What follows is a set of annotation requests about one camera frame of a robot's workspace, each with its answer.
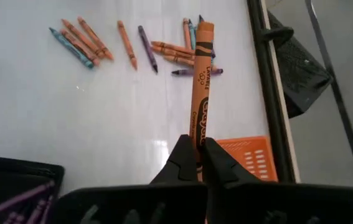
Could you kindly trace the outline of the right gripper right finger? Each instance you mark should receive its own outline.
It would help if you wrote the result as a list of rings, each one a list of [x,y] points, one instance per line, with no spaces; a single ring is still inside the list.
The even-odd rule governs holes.
[[[243,168],[213,138],[206,138],[201,151],[204,180],[213,187],[235,187],[261,180]]]

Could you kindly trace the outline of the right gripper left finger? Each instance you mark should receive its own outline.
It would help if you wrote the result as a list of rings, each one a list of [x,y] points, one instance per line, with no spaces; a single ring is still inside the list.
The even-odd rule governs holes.
[[[164,167],[150,184],[199,184],[192,139],[187,134],[180,135]]]

